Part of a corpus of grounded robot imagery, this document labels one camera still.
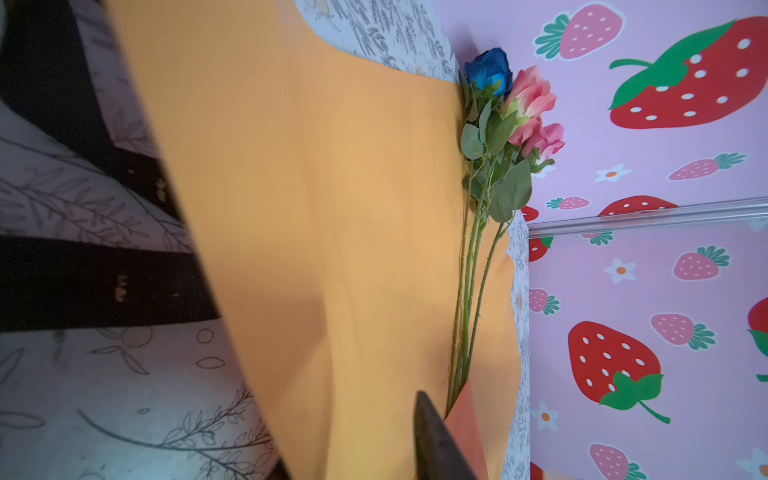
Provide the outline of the pink fake rose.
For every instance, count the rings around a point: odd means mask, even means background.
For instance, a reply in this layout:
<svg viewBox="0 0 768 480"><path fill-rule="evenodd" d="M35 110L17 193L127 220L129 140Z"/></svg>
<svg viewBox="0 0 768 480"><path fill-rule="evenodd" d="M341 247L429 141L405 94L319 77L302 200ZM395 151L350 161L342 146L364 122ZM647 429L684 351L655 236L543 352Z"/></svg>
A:
<svg viewBox="0 0 768 480"><path fill-rule="evenodd" d="M542 116L556 96L535 67L511 81L467 67L459 76L464 122L459 146L465 160L463 227L448 402L455 403L470 377L483 298L501 238L532 197L532 177L553 164L536 140Z"/></svg>
<svg viewBox="0 0 768 480"><path fill-rule="evenodd" d="M555 164L565 146L564 127L539 121L522 128L498 152L482 142L480 128L465 126L462 140L479 156L467 160L460 273L454 318L451 379L469 380L490 267L501 238L532 197L532 177Z"/></svg>

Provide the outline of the orange wrapping paper sheet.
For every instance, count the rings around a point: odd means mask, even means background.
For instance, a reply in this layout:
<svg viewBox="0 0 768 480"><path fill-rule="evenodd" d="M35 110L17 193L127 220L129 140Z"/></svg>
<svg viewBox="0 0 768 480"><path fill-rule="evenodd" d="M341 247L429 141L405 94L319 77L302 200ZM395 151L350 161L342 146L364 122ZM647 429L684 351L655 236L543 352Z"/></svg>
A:
<svg viewBox="0 0 768 480"><path fill-rule="evenodd" d="M295 479L411 479L448 390L456 85L334 48L292 1L107 5L240 365Z"/></svg>

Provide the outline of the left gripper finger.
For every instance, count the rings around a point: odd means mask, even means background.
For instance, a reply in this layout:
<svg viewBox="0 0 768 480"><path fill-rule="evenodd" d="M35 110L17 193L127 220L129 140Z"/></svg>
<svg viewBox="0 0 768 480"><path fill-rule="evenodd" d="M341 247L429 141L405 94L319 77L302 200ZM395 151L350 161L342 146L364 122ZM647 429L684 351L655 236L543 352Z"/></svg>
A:
<svg viewBox="0 0 768 480"><path fill-rule="evenodd" d="M475 480L469 463L425 391L416 393L413 438L418 480Z"/></svg>

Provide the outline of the blue fake rose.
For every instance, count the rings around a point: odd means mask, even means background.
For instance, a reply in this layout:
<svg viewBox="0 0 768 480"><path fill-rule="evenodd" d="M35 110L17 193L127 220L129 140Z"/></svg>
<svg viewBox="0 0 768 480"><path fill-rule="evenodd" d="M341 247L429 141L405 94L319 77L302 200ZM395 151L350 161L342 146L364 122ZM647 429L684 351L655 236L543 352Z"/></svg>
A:
<svg viewBox="0 0 768 480"><path fill-rule="evenodd" d="M513 75L506 52L492 48L464 64L458 73L463 101L459 147L465 162L462 187L464 207L459 248L458 290L452 326L446 411L453 409L469 380L477 329L490 266L500 239L512 223L496 223L491 246L480 267L481 246L490 223L491 204L498 184L493 176L504 162L504 148L489 146L489 134L502 121L499 109L512 89Z"/></svg>

